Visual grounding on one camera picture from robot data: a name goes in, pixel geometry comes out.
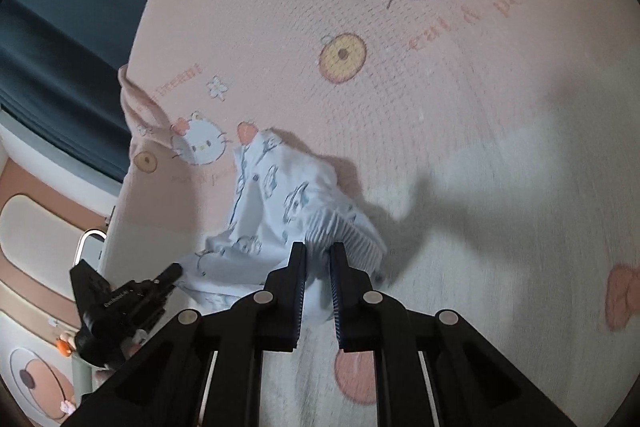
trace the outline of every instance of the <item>bed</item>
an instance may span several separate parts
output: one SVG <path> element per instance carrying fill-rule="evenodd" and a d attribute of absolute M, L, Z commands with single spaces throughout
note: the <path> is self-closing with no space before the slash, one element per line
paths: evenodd
<path fill-rule="evenodd" d="M 106 277 L 223 230 L 232 150 L 273 128 L 370 216 L 391 295 L 457 309 L 577 425 L 606 425 L 640 372 L 639 36 L 636 0 L 149 0 Z M 198 120 L 224 145 L 190 165 L 174 140 Z M 262 425 L 375 423 L 370 363 L 333 333 L 266 358 Z"/>

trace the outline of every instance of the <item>peach print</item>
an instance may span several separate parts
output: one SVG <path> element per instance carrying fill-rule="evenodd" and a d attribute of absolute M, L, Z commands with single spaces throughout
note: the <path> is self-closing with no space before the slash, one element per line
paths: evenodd
<path fill-rule="evenodd" d="M 258 128 L 249 122 L 241 122 L 238 124 L 238 139 L 242 145 L 249 145 L 258 134 Z"/>
<path fill-rule="evenodd" d="M 335 381 L 344 396 L 361 405 L 375 404 L 376 374 L 371 351 L 338 351 L 335 355 L 334 373 Z"/>
<path fill-rule="evenodd" d="M 611 331 L 624 328 L 640 313 L 640 269 L 625 264 L 615 266 L 607 280 L 605 317 Z"/>

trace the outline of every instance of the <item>dark blue curtain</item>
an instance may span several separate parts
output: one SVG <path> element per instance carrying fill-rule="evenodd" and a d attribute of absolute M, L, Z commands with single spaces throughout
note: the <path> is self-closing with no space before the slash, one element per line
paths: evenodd
<path fill-rule="evenodd" d="M 3 0 L 0 104 L 44 139 L 122 180 L 129 130 L 117 70 L 145 0 Z"/>

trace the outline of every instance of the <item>white fabric with blue print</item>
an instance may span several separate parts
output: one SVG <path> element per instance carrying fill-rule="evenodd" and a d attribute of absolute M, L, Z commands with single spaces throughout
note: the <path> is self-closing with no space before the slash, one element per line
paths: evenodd
<path fill-rule="evenodd" d="M 326 249 L 342 241 L 351 266 L 372 275 L 386 253 L 384 242 L 340 191 L 328 163 L 287 146 L 271 131 L 258 133 L 234 155 L 238 178 L 228 229 L 180 261 L 178 287 L 203 311 L 227 309 L 262 289 L 271 270 L 287 266 L 292 243 L 302 241 L 308 251 L 303 317 L 327 320 L 332 298 Z"/>

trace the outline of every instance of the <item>bedsheet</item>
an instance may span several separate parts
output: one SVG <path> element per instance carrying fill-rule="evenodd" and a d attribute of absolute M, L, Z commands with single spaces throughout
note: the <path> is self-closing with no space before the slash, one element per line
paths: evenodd
<path fill-rule="evenodd" d="M 640 372 L 639 51 L 636 0 L 149 0 L 105 276 L 201 250 L 233 149 L 272 128 L 370 217 L 388 293 L 456 309 L 603 426 Z M 374 403 L 331 323 L 265 357 L 262 425 L 372 426 Z"/>

